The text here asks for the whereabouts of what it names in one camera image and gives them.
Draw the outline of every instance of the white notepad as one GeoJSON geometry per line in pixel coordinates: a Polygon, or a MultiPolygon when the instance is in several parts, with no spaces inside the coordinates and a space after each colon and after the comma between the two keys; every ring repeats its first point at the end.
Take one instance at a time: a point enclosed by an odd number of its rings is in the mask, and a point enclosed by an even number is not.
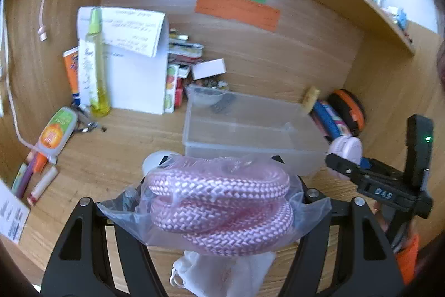
{"type": "MultiPolygon", "coordinates": [[[[79,93],[90,104],[85,35],[92,7],[77,15],[79,93]]],[[[105,73],[112,108],[164,113],[169,26],[165,14],[127,8],[102,8],[105,73]]]]}

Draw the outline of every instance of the metal screw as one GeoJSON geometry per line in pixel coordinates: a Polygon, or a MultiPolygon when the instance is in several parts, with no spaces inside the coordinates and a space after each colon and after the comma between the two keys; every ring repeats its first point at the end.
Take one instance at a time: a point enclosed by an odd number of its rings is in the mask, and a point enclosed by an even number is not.
{"type": "Polygon", "coordinates": [[[306,194],[308,195],[308,197],[310,198],[316,198],[317,196],[320,195],[320,192],[314,188],[308,189],[308,191],[306,192],[306,194]]]}
{"type": "Polygon", "coordinates": [[[86,207],[90,203],[90,199],[84,196],[81,200],[79,200],[79,204],[81,207],[86,207]]]}
{"type": "Polygon", "coordinates": [[[365,204],[365,201],[363,198],[358,196],[358,197],[354,198],[354,203],[356,205],[358,205],[359,207],[362,207],[365,204]]]}

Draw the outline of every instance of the clear plastic container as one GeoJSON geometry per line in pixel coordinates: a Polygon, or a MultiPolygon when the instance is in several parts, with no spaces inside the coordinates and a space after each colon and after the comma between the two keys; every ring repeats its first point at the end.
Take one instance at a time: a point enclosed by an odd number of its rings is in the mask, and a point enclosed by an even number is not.
{"type": "Polygon", "coordinates": [[[324,166],[328,143],[299,104],[197,86],[188,96],[186,156],[279,155],[301,176],[324,166]]]}

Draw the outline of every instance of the lime green cap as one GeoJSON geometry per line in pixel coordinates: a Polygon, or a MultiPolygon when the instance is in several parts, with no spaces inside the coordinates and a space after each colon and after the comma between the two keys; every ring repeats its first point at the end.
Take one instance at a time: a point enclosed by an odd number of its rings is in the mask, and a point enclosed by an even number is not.
{"type": "Polygon", "coordinates": [[[102,17],[100,7],[94,7],[91,10],[90,16],[90,28],[88,33],[100,33],[102,32],[102,17]]]}

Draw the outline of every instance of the orange label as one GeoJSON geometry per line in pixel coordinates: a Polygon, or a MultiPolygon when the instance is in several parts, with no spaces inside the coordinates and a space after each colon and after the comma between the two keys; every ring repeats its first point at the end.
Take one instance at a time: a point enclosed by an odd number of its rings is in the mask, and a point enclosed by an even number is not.
{"type": "Polygon", "coordinates": [[[251,24],[275,31],[280,11],[251,0],[197,0],[195,12],[251,24]]]}
{"type": "Polygon", "coordinates": [[[62,141],[63,131],[58,124],[48,125],[40,136],[40,142],[48,149],[55,149],[62,141]]]}

